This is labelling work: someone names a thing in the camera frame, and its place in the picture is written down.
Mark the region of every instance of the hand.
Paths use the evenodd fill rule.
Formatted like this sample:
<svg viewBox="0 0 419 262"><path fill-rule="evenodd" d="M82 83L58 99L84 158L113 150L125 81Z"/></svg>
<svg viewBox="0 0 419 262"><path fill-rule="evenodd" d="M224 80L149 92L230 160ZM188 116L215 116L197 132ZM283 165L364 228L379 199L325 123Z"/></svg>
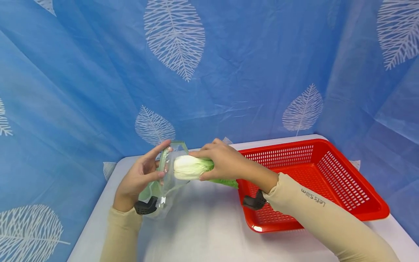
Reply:
<svg viewBox="0 0 419 262"><path fill-rule="evenodd" d="M148 183L164 177L164 172L156 171L159 161L155 159L163 149L170 145L170 142L170 140L164 141L136 160L116 190L114 209L121 212L130 211Z"/></svg>
<svg viewBox="0 0 419 262"><path fill-rule="evenodd" d="M236 149L216 138L204 145L200 151L190 152L191 156L209 158L214 168L203 173L201 181L211 179L244 179L269 193L278 182L278 174L242 156Z"/></svg>
<svg viewBox="0 0 419 262"><path fill-rule="evenodd" d="M218 138L211 144L204 145L200 151L190 152L189 154L198 158L210 158L214 162L214 169L203 173L200 177L201 181L211 179L247 179L249 167L258 165Z"/></svg>

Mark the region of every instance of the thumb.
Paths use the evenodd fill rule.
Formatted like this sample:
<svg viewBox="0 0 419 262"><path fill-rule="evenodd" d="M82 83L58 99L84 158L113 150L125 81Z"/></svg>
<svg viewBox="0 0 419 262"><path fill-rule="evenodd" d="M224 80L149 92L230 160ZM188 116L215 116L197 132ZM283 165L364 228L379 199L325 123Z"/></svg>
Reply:
<svg viewBox="0 0 419 262"><path fill-rule="evenodd" d="M214 170L208 171L203 173L200 177L199 177L200 181L207 181L207 180L211 180L211 179L215 179L215 172Z"/></svg>
<svg viewBox="0 0 419 262"><path fill-rule="evenodd" d="M142 180L145 183L150 183L153 181L157 181L159 179L162 179L164 177L165 173L160 171L155 171L146 175L142 175Z"/></svg>

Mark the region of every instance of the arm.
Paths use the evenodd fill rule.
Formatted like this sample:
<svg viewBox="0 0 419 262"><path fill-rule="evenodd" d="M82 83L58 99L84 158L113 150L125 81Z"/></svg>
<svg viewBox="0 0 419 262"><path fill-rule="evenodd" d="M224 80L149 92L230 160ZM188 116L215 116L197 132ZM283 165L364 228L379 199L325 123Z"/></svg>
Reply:
<svg viewBox="0 0 419 262"><path fill-rule="evenodd" d="M294 217L341 262L399 261L391 246L363 222L286 174L280 173L278 182L264 197L275 211Z"/></svg>
<svg viewBox="0 0 419 262"><path fill-rule="evenodd" d="M121 212L111 208L108 232L100 262L134 262L137 259L137 239L142 216L134 209Z"/></svg>
<svg viewBox="0 0 419 262"><path fill-rule="evenodd" d="M170 145L167 140L137 159L122 179L115 193L114 205L108 216L108 231L100 262L135 262L137 241L142 216L135 212L134 204L148 183L164 177L156 171L157 155Z"/></svg>
<svg viewBox="0 0 419 262"><path fill-rule="evenodd" d="M286 174L275 172L244 158L234 148L215 139L199 152L190 155L210 158L214 169L200 180L245 179L257 185L275 211L294 217L341 262L398 262L393 249L384 239L326 198L301 186ZM320 205L313 197L321 199Z"/></svg>

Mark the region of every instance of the wrist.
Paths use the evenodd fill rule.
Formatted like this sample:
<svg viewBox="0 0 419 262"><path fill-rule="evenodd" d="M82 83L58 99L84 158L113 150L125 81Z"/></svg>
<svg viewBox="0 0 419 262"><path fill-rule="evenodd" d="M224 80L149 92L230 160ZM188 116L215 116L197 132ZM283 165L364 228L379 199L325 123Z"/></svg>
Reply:
<svg viewBox="0 0 419 262"><path fill-rule="evenodd" d="M126 196L126 195L115 195L113 208L121 212L128 212L134 208L135 203L138 201L138 197Z"/></svg>
<svg viewBox="0 0 419 262"><path fill-rule="evenodd" d="M268 194L277 185L278 174L256 162L254 163L253 168L248 168L248 175L245 180L255 184Z"/></svg>

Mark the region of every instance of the white cabbage stem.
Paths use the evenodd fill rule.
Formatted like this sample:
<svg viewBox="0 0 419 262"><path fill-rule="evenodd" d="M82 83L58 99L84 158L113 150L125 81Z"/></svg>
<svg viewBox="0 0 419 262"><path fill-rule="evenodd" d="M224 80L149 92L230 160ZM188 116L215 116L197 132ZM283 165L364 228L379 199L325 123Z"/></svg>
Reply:
<svg viewBox="0 0 419 262"><path fill-rule="evenodd" d="M182 180L196 180L208 171L214 168L214 162L208 158L196 158L193 156L178 156L174 163L173 169L175 178Z"/></svg>

